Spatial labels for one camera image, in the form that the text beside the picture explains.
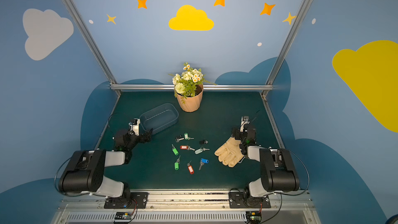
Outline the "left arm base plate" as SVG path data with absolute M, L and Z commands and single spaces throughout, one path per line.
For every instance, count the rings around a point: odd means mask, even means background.
M 148 202 L 148 192 L 131 192 L 129 196 L 106 198 L 104 209 L 144 209 Z

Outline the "red tag key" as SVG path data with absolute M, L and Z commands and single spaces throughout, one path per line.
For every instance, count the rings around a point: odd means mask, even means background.
M 190 146 L 188 146 L 188 145 L 180 146 L 180 149 L 181 149 L 181 150 L 191 150 L 191 151 L 195 151 L 194 148 L 192 148 L 192 147 L 190 147 Z
M 190 173 L 191 175 L 193 175 L 193 174 L 194 174 L 194 169 L 193 169 L 193 167 L 192 167 L 192 165 L 191 165 L 191 162 L 188 162 L 188 163 L 187 163 L 187 168 L 188 168 L 189 173 Z

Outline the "light blue tag key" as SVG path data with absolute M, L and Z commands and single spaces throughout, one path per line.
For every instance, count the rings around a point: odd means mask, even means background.
M 208 148 L 205 148 L 205 147 L 201 147 L 201 148 L 197 149 L 194 153 L 197 155 L 197 154 L 200 154 L 200 153 L 202 153 L 203 151 L 207 151 L 207 150 L 209 150 L 209 149 L 208 149 Z

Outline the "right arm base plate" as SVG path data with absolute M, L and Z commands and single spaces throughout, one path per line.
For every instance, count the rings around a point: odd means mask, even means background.
M 268 196 L 252 197 L 238 191 L 230 191 L 228 196 L 230 208 L 271 208 Z

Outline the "green tag key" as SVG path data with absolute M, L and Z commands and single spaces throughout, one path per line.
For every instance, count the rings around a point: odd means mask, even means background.
M 178 157 L 178 159 L 177 159 L 176 162 L 174 163 L 174 169 L 175 169 L 176 171 L 179 170 L 179 164 L 180 164 L 180 157 Z
M 185 140 L 192 140 L 192 139 L 194 139 L 194 138 L 190 137 L 188 133 L 185 133 L 185 134 L 184 134 L 184 139 L 185 139 Z
M 172 151 L 173 151 L 174 155 L 176 155 L 176 156 L 179 155 L 179 152 L 178 152 L 177 148 L 174 145 L 172 145 Z

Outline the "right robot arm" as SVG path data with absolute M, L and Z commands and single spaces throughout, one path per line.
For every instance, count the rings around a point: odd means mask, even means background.
M 233 128 L 231 137 L 238 141 L 240 154 L 244 158 L 260 164 L 260 177 L 248 183 L 244 191 L 246 197 L 263 198 L 272 193 L 299 190 L 300 180 L 288 150 L 258 146 L 256 129 L 249 123 Z

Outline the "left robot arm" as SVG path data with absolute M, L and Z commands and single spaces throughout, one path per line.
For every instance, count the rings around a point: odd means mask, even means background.
M 65 196 L 93 194 L 128 201 L 131 197 L 129 185 L 106 177 L 105 168 L 128 164 L 132 149 L 137 144 L 150 142 L 152 132 L 153 129 L 142 134 L 134 130 L 121 130 L 113 137 L 115 146 L 111 151 L 97 149 L 74 152 L 56 189 Z

